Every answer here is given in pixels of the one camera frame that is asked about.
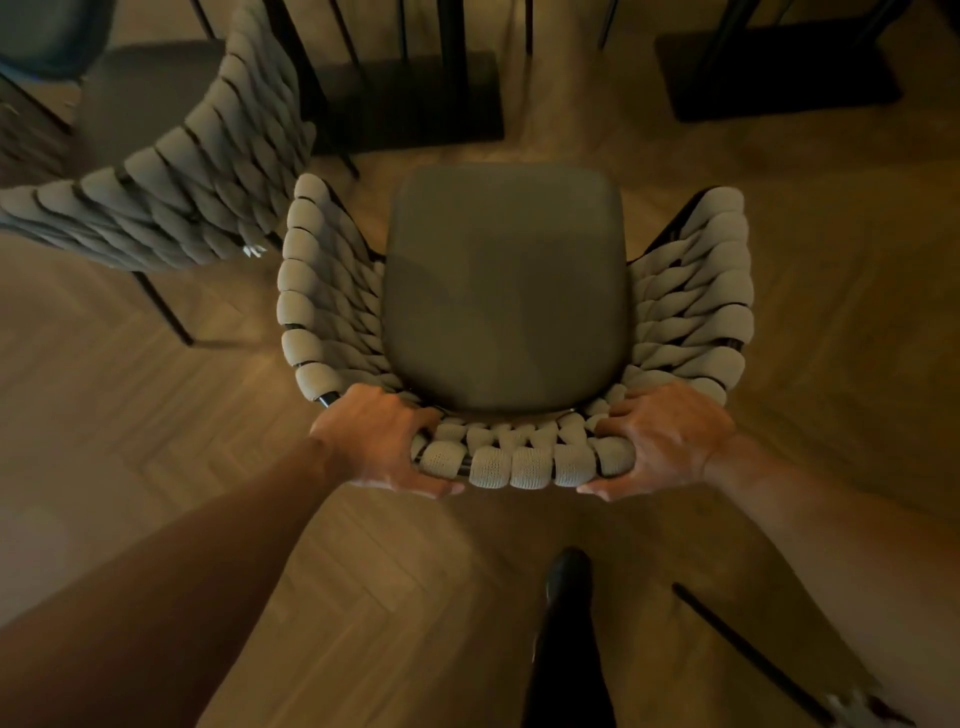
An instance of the wooden floor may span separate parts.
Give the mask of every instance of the wooden floor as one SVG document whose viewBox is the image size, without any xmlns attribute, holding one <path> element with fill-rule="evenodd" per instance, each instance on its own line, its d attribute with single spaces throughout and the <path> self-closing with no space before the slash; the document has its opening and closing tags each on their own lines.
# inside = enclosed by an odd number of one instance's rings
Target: wooden floor
<svg viewBox="0 0 960 728">
<path fill-rule="evenodd" d="M 229 0 L 206 4 L 225 28 Z M 396 52 L 393 0 L 341 4 L 363 57 Z M 797 3 L 793 17 L 866 4 Z M 435 51 L 432 3 L 407 5 L 413 52 Z M 604 54 L 604 0 L 536 5 L 528 63 L 522 2 L 468 3 L 470 46 L 500 59 L 503 143 L 361 156 L 359 183 L 317 162 L 372 244 L 384 245 L 398 183 L 438 159 L 603 170 L 621 186 L 631 254 L 697 189 L 738 186 L 757 335 L 732 412 L 789 456 L 960 527 L 960 46 L 932 4 L 918 0 L 883 39 L 906 89 L 896 106 L 695 126 L 673 120 L 652 41 L 710 27 L 721 0 L 626 0 Z M 318 61 L 346 57 L 326 2 L 290 6 Z M 186 2 L 120 3 L 117 42 L 199 34 Z M 2 241 L 0 621 L 304 433 L 317 409 L 280 353 L 277 266 L 270 254 L 157 276 L 202 341 L 188 350 L 129 276 Z M 595 559 L 622 726 L 809 724 L 672 598 L 674 580 L 810 690 L 867 679 L 774 550 L 706 489 L 616 506 L 560 489 L 441 503 L 343 489 L 205 728 L 516 725 L 542 573 L 567 544 Z"/>
</svg>

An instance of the black table base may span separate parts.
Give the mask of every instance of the black table base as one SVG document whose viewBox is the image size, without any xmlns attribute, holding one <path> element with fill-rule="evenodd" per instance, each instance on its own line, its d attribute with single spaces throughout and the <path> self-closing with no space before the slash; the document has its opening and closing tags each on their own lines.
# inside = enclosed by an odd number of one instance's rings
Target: black table base
<svg viewBox="0 0 960 728">
<path fill-rule="evenodd" d="M 469 53 L 468 83 L 451 82 L 440 56 L 316 69 L 328 123 L 349 152 L 407 149 L 503 138 L 500 80 L 493 53 Z M 329 154 L 319 137 L 315 154 Z"/>
<path fill-rule="evenodd" d="M 655 48 L 681 121 L 895 102 L 902 93 L 879 49 L 853 42 L 862 30 L 862 18 L 747 28 L 708 73 L 714 33 L 660 36 Z"/>
</svg>

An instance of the black shoe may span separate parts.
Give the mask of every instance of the black shoe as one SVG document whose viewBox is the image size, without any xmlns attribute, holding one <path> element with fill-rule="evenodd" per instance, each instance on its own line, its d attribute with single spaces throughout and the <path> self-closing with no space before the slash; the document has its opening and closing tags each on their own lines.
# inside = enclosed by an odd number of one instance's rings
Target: black shoe
<svg viewBox="0 0 960 728">
<path fill-rule="evenodd" d="M 568 546 L 550 565 L 546 575 L 546 603 L 549 606 L 567 595 L 584 598 L 593 596 L 593 565 L 580 548 Z"/>
</svg>

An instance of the right hand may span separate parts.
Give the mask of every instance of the right hand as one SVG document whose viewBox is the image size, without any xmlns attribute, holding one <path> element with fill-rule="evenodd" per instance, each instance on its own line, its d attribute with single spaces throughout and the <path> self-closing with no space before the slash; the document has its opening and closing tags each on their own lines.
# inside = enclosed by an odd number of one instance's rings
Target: right hand
<svg viewBox="0 0 960 728">
<path fill-rule="evenodd" d="M 627 393 L 610 408 L 595 435 L 619 435 L 636 448 L 634 469 L 614 478 L 597 478 L 577 488 L 603 500 L 655 493 L 704 478 L 710 456 L 734 434 L 727 410 L 679 381 Z"/>
<path fill-rule="evenodd" d="M 328 448 L 340 482 L 437 498 L 462 493 L 464 484 L 418 471 L 410 445 L 419 430 L 432 432 L 439 422 L 436 409 L 418 409 L 378 387 L 354 384 L 320 414 L 310 438 Z"/>
</svg>

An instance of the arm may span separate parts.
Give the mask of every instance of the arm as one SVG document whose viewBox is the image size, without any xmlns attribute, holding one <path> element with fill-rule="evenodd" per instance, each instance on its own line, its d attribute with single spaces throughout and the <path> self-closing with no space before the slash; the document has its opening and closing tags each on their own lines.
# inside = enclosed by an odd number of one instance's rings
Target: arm
<svg viewBox="0 0 960 728">
<path fill-rule="evenodd" d="M 410 465 L 414 433 L 439 419 L 356 385 L 264 474 L 15 619 L 0 630 L 0 725 L 196 724 L 341 483 L 462 488 Z"/>
<path fill-rule="evenodd" d="M 960 714 L 960 541 L 880 497 L 816 477 L 736 432 L 682 384 L 615 405 L 598 434 L 636 445 L 632 473 L 582 491 L 607 500 L 705 480 L 774 543 L 844 641 L 920 726 Z"/>
</svg>

